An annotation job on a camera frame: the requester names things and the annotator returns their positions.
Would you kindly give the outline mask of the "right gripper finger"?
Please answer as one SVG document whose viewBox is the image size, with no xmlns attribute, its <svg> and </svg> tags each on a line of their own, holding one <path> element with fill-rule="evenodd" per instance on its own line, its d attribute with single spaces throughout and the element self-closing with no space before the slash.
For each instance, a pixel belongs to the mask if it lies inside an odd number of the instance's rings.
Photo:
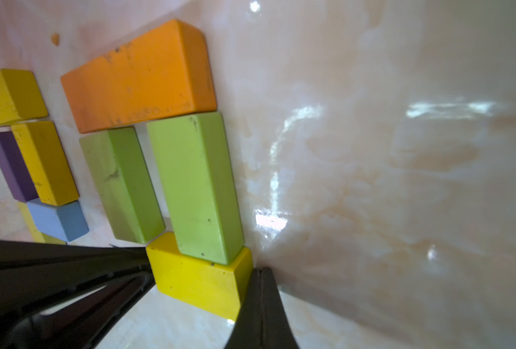
<svg viewBox="0 0 516 349">
<path fill-rule="evenodd" d="M 298 348 L 272 269 L 251 272 L 246 296 L 226 348 Z"/>
</svg>

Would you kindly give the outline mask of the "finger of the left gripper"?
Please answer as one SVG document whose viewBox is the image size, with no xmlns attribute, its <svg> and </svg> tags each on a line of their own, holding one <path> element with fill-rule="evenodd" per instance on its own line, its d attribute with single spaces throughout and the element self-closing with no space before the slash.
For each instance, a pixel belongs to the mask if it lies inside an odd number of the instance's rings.
<svg viewBox="0 0 516 349">
<path fill-rule="evenodd" d="M 95 348 L 154 285 L 143 247 L 0 241 L 0 348 Z"/>
</svg>

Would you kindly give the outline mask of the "yellow-green long block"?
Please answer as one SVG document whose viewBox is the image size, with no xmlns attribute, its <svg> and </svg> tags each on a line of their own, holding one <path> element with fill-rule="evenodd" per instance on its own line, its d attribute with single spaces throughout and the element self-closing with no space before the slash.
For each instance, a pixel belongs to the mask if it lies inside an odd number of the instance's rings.
<svg viewBox="0 0 516 349">
<path fill-rule="evenodd" d="M 32 219 L 32 215 L 31 215 L 27 205 L 23 202 L 17 202 L 17 205 L 18 205 L 18 208 L 22 214 L 22 217 L 24 218 L 24 221 L 29 229 L 29 232 L 32 235 L 34 242 L 44 243 L 44 244 L 61 244 L 61 245 L 66 244 L 65 241 L 62 241 L 60 239 L 54 238 L 50 235 L 40 232 L 37 229 L 37 227 Z"/>
</svg>

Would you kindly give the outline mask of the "light blue block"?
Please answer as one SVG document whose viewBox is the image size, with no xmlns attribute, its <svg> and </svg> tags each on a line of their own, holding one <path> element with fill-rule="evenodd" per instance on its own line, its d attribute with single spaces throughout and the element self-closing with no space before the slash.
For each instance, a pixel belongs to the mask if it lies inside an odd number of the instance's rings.
<svg viewBox="0 0 516 349">
<path fill-rule="evenodd" d="M 26 205 L 41 233 L 72 242 L 89 232 L 79 201 L 52 206 L 42 203 L 40 199 L 33 199 Z"/>
</svg>

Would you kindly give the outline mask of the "green block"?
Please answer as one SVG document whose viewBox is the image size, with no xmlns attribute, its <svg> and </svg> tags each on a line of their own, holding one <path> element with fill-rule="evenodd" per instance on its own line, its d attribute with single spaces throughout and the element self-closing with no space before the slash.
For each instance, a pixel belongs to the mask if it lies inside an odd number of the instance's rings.
<svg viewBox="0 0 516 349">
<path fill-rule="evenodd" d="M 144 154 L 132 127 L 79 139 L 114 237 L 146 244 L 166 230 Z"/>
<path fill-rule="evenodd" d="M 230 264 L 244 236 L 221 113 L 162 119 L 147 131 L 179 251 Z"/>
</svg>

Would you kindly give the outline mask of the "short yellow block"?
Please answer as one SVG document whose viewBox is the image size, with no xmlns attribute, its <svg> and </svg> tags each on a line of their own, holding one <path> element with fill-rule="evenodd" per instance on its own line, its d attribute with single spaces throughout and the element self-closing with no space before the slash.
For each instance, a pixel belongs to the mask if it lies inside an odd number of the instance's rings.
<svg viewBox="0 0 516 349">
<path fill-rule="evenodd" d="M 44 204 L 62 206 L 79 199 L 79 193 L 52 121 L 10 127 Z"/>
</svg>

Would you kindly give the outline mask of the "purple block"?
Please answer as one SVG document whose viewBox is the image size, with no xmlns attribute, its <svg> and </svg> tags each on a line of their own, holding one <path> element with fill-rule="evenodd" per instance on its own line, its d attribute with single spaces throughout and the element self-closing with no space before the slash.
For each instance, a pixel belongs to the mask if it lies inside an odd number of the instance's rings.
<svg viewBox="0 0 516 349">
<path fill-rule="evenodd" d="M 12 132 L 0 132 L 0 169 L 14 199 L 27 203 L 38 198 L 35 185 Z"/>
</svg>

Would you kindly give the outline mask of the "long yellow block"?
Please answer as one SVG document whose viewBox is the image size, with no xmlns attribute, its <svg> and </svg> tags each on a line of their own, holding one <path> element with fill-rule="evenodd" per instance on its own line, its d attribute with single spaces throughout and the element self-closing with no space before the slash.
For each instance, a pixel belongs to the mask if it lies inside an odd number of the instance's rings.
<svg viewBox="0 0 516 349">
<path fill-rule="evenodd" d="M 0 69 L 0 127 L 48 116 L 32 71 Z"/>
</svg>

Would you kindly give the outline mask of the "orange block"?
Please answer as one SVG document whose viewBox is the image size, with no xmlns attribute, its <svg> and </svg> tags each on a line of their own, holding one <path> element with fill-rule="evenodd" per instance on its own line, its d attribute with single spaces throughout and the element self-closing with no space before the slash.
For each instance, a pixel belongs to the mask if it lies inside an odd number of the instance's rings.
<svg viewBox="0 0 516 349">
<path fill-rule="evenodd" d="M 206 40 L 174 19 L 61 76 L 78 132 L 215 111 Z"/>
</svg>

